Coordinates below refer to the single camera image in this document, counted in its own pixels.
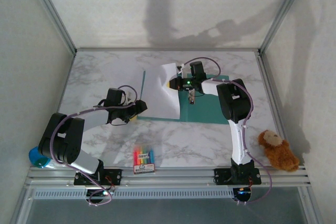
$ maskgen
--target white wall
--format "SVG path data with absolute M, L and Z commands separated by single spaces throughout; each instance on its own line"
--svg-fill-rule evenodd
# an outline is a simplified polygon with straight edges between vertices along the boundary
M 336 0 L 295 0 L 267 50 L 290 144 L 336 218 Z
M 0 223 L 9 223 L 72 55 L 39 0 L 0 0 Z
M 259 47 L 283 0 L 52 0 L 79 47 Z

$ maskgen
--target brown teddy bear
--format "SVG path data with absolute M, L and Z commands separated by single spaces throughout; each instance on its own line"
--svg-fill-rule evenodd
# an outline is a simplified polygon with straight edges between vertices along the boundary
M 259 135 L 258 142 L 265 147 L 265 155 L 274 168 L 288 172 L 299 169 L 299 159 L 290 150 L 288 141 L 277 133 L 264 131 Z

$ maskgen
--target teal paper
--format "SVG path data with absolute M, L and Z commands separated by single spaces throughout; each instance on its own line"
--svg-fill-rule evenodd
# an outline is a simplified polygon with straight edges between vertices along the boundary
M 218 78 L 228 80 L 229 76 L 219 76 Z M 138 116 L 138 119 L 170 122 L 229 124 L 229 122 L 223 116 L 222 110 L 220 109 L 221 106 L 219 104 L 218 96 L 205 94 L 201 97 L 196 97 L 194 104 L 189 104 L 187 91 L 180 91 L 178 94 L 180 101 L 180 119 L 148 118 L 144 116 Z

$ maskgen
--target white marble tabletop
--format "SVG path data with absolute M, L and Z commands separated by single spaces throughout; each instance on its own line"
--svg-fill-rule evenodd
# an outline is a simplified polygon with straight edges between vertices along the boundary
M 231 80 L 243 79 L 255 105 L 246 131 L 250 151 L 269 165 L 257 137 L 266 129 L 276 131 L 276 127 L 252 51 L 81 51 L 76 55 L 60 112 L 70 114 L 91 108 L 106 98 L 109 88 L 132 84 L 130 76 L 135 69 L 181 64 L 201 56 L 215 59 L 222 74 Z M 203 65 L 206 73 L 217 74 L 212 62 L 204 60 Z M 111 66 L 110 76 L 107 66 Z M 83 135 L 82 149 L 103 160 L 105 166 L 128 167 L 133 165 L 134 144 L 151 145 L 155 165 L 161 167 L 229 166 L 232 155 L 229 125 L 144 120 L 90 129 Z

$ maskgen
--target teddy bear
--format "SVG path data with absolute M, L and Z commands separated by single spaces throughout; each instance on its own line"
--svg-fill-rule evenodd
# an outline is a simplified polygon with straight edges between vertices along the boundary
M 289 148 L 287 140 L 283 140 L 273 131 L 264 131 L 258 137 L 258 142 L 265 148 L 271 166 L 279 170 L 294 172 L 299 169 L 299 159 Z

